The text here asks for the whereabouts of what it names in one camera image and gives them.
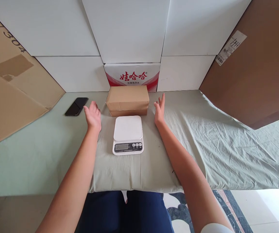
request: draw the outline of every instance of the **brown cardboard panel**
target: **brown cardboard panel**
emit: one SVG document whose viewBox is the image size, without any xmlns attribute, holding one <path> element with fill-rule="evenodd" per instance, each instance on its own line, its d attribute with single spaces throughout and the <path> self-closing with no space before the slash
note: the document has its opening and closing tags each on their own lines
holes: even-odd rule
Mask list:
<svg viewBox="0 0 279 233">
<path fill-rule="evenodd" d="M 64 93 L 0 23 L 0 141 L 48 112 Z"/>
<path fill-rule="evenodd" d="M 18 58 L 20 59 L 18 66 L 9 67 L 13 69 L 12 73 L 14 75 L 4 72 L 1 73 L 1 76 L 45 108 L 51 109 L 65 91 L 41 64 L 24 50 L 15 37 L 2 26 L 0 27 L 0 65 L 14 58 L 16 58 L 16 61 L 18 61 Z"/>
<path fill-rule="evenodd" d="M 125 110 L 125 111 L 110 111 L 112 117 L 124 117 L 124 116 L 143 116 L 147 115 L 148 109 L 143 110 Z"/>
<path fill-rule="evenodd" d="M 0 77 L 0 141 L 47 111 Z"/>
<path fill-rule="evenodd" d="M 0 63 L 0 76 L 10 75 L 16 77 L 31 67 L 33 67 L 33 64 L 20 54 Z"/>
<path fill-rule="evenodd" d="M 279 1 L 252 1 L 237 30 L 247 38 L 221 66 L 213 62 L 200 90 L 257 129 L 279 119 Z"/>
<path fill-rule="evenodd" d="M 52 109 L 65 91 L 34 57 L 30 56 L 28 60 L 32 61 L 34 66 L 15 77 L 10 83 L 42 106 Z"/>
<path fill-rule="evenodd" d="M 149 95 L 146 86 L 111 87 L 106 100 L 110 111 L 146 110 Z"/>
</svg>

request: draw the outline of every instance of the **digital kitchen scale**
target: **digital kitchen scale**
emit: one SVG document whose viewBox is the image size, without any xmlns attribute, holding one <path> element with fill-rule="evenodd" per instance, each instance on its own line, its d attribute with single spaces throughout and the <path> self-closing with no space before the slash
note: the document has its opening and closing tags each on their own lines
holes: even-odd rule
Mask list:
<svg viewBox="0 0 279 233">
<path fill-rule="evenodd" d="M 140 116 L 117 117 L 113 134 L 113 154 L 130 155 L 143 151 L 143 127 Z"/>
</svg>

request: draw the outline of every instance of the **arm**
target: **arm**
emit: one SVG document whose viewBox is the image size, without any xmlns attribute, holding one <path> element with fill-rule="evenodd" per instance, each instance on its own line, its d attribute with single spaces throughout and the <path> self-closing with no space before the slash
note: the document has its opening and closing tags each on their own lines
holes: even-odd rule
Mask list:
<svg viewBox="0 0 279 233">
<path fill-rule="evenodd" d="M 165 94 L 162 95 L 162 99 L 159 98 L 159 102 L 154 103 L 155 124 L 174 171 L 184 188 L 194 231 L 200 233 L 209 223 L 219 223 L 232 230 L 201 169 L 164 121 Z"/>
<path fill-rule="evenodd" d="M 87 133 L 36 233 L 75 232 L 90 187 L 100 124 L 95 101 L 84 106 Z"/>
</svg>

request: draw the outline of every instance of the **black smartphone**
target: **black smartphone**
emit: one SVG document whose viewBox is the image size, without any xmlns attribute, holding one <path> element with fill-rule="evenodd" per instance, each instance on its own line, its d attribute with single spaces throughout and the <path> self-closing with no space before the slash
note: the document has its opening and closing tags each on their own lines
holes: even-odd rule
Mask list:
<svg viewBox="0 0 279 233">
<path fill-rule="evenodd" d="M 65 116 L 78 116 L 83 109 L 83 106 L 87 103 L 87 97 L 78 97 L 65 112 Z"/>
</svg>

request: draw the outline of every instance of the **person's left hand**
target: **person's left hand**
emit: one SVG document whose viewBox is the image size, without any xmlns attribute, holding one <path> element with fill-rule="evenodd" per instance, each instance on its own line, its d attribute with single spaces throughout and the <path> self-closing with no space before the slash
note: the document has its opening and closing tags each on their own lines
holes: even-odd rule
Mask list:
<svg viewBox="0 0 279 233">
<path fill-rule="evenodd" d="M 90 107 L 83 106 L 85 117 L 87 119 L 87 128 L 96 130 L 98 133 L 101 130 L 100 110 L 95 101 L 92 101 Z"/>
</svg>

